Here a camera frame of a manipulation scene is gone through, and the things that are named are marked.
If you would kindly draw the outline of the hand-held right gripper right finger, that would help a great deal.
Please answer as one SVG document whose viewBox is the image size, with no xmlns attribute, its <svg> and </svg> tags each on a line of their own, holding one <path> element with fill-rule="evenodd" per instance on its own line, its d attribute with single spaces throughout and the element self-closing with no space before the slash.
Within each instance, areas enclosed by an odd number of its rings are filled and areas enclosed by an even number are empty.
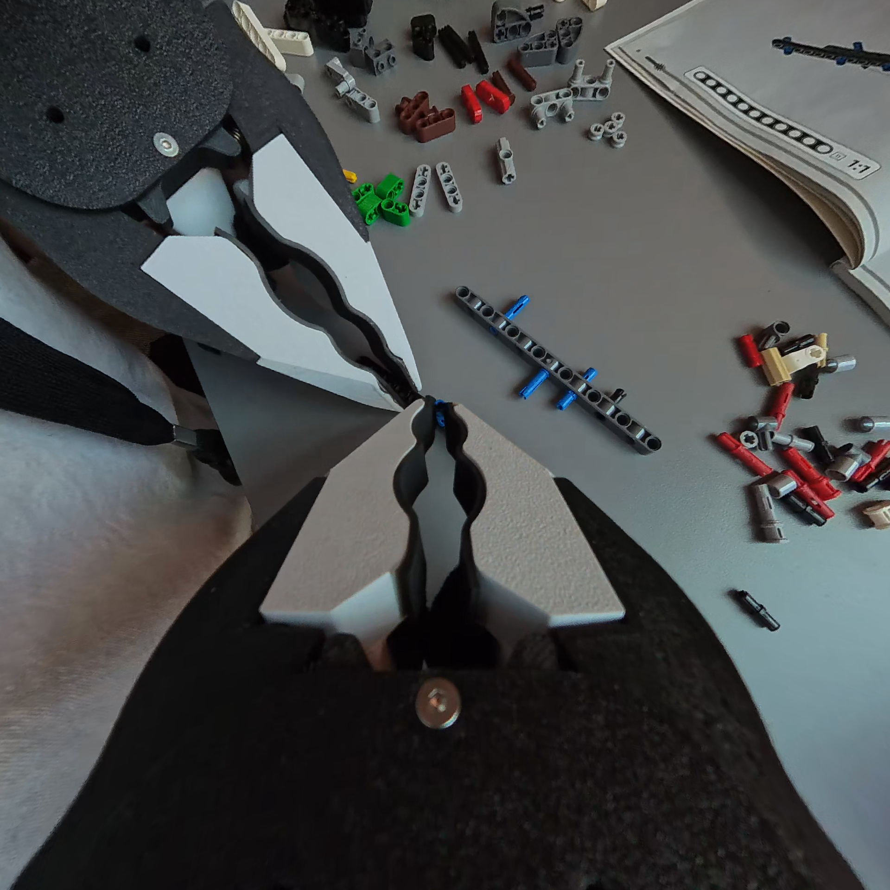
<svg viewBox="0 0 890 890">
<path fill-rule="evenodd" d="M 469 620 L 500 647 L 620 620 L 624 605 L 553 475 L 463 405 L 446 406 Z"/>
</svg>

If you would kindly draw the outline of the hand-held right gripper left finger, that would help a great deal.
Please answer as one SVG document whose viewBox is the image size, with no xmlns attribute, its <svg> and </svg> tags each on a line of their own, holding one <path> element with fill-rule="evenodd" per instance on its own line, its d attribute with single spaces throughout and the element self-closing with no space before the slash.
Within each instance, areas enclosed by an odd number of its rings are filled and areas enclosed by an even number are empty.
<svg viewBox="0 0 890 890">
<path fill-rule="evenodd" d="M 435 403 L 414 401 L 335 465 L 261 604 L 267 621 L 355 636 L 371 665 L 395 665 L 387 638 L 426 606 L 414 503 L 428 483 Z"/>
</svg>

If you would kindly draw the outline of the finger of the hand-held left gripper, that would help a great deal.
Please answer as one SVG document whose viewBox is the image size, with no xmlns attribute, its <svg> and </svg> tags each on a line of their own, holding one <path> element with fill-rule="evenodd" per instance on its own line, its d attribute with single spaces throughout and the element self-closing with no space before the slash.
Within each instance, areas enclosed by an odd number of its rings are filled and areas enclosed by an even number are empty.
<svg viewBox="0 0 890 890">
<path fill-rule="evenodd" d="M 163 240 L 144 262 L 142 270 L 226 329 L 260 358 L 256 350 L 257 307 L 272 308 L 273 292 L 258 261 L 247 250 L 219 235 L 173 236 Z M 401 409 L 398 401 L 357 402 L 376 408 Z"/>
<path fill-rule="evenodd" d="M 290 315 L 275 295 L 272 308 L 257 307 L 259 364 L 353 401 L 413 401 L 417 363 L 375 251 L 286 135 L 253 154 L 248 208 L 273 246 L 310 270 L 340 317 L 360 328 L 382 369 L 348 360 L 325 329 Z"/>
</svg>

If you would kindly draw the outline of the pile of assorted lego pieces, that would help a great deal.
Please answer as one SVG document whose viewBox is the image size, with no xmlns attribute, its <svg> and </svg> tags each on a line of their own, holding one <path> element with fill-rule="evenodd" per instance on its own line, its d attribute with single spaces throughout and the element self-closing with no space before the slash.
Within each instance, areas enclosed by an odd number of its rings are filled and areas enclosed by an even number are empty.
<svg viewBox="0 0 890 890">
<path fill-rule="evenodd" d="M 267 28 L 261 24 L 248 2 L 231 2 L 230 10 L 248 39 L 273 63 L 286 73 L 287 57 L 310 57 L 313 41 L 348 55 L 348 64 L 376 76 L 393 70 L 397 57 L 388 40 L 375 40 L 368 28 L 372 2 L 285 2 L 285 28 Z M 542 129 L 551 117 L 570 121 L 575 102 L 597 102 L 610 96 L 615 60 L 609 58 L 602 73 L 588 75 L 585 63 L 577 57 L 583 19 L 578 16 L 559 19 L 554 28 L 532 33 L 533 25 L 544 16 L 544 6 L 519 6 L 517 2 L 492 2 L 490 27 L 492 43 L 505 45 L 517 42 L 515 55 L 506 67 L 523 88 L 537 89 L 531 68 L 552 64 L 573 64 L 565 87 L 535 94 L 529 101 L 534 128 Z M 414 16 L 409 23 L 411 49 L 422 61 L 435 59 L 436 43 L 459 68 L 475 67 L 483 78 L 475 85 L 461 86 L 460 96 L 465 112 L 473 124 L 483 120 L 483 109 L 505 114 L 515 103 L 515 95 L 499 70 L 491 70 L 478 34 L 474 30 L 463 38 L 450 25 L 437 25 L 430 13 Z M 451 134 L 457 125 L 452 108 L 438 108 L 428 93 L 421 91 L 403 97 L 394 113 L 400 130 L 428 143 Z"/>
</svg>

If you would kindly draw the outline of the long grey lego beam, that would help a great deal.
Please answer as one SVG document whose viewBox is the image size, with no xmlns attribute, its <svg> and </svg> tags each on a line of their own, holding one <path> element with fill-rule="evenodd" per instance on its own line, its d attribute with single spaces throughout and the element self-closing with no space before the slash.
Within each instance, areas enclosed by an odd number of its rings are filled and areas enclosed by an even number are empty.
<svg viewBox="0 0 890 890">
<path fill-rule="evenodd" d="M 519 297 L 504 311 L 499 311 L 469 286 L 458 286 L 455 296 L 475 320 L 534 368 L 534 375 L 519 390 L 520 398 L 527 400 L 546 381 L 550 381 L 562 392 L 555 404 L 558 410 L 565 410 L 573 404 L 584 407 L 585 411 L 628 443 L 638 454 L 651 455 L 662 449 L 663 441 L 660 436 L 625 407 L 627 393 L 624 389 L 617 387 L 607 392 L 599 385 L 596 369 L 577 372 L 555 356 L 539 339 L 521 328 L 516 319 L 529 304 L 528 295 Z"/>
</svg>

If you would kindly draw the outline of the black lego pin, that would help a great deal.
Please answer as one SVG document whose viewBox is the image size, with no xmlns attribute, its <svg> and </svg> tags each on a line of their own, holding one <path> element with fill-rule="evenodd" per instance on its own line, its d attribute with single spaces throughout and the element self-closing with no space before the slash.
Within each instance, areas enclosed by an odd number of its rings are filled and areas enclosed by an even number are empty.
<svg viewBox="0 0 890 890">
<path fill-rule="evenodd" d="M 773 617 L 766 607 L 762 605 L 750 592 L 733 589 L 730 592 L 731 598 L 745 611 L 759 627 L 776 632 L 781 628 L 780 622 Z"/>
</svg>

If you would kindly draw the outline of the pile of red grey lego pins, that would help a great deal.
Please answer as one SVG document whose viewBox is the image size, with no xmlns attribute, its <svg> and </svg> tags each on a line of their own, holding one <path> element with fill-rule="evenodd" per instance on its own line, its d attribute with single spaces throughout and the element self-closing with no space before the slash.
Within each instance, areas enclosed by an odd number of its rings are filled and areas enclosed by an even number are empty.
<svg viewBox="0 0 890 890">
<path fill-rule="evenodd" d="M 826 333 L 795 332 L 777 319 L 737 341 L 741 362 L 766 388 L 763 405 L 717 432 L 717 447 L 752 477 L 749 502 L 754 536 L 780 544 L 787 534 L 779 512 L 824 527 L 844 494 L 865 496 L 853 507 L 866 527 L 888 528 L 888 412 L 843 417 L 839 430 L 815 422 L 820 384 L 856 369 L 851 354 L 831 353 Z"/>
</svg>

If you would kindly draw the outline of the lego instruction booklet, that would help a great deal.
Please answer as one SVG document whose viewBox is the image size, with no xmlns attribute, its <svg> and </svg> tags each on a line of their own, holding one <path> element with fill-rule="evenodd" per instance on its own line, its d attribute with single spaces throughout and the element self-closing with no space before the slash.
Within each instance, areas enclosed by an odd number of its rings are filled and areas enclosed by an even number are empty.
<svg viewBox="0 0 890 890">
<path fill-rule="evenodd" d="M 888 2 L 696 1 L 606 50 L 794 190 L 887 324 L 888 48 Z"/>
</svg>

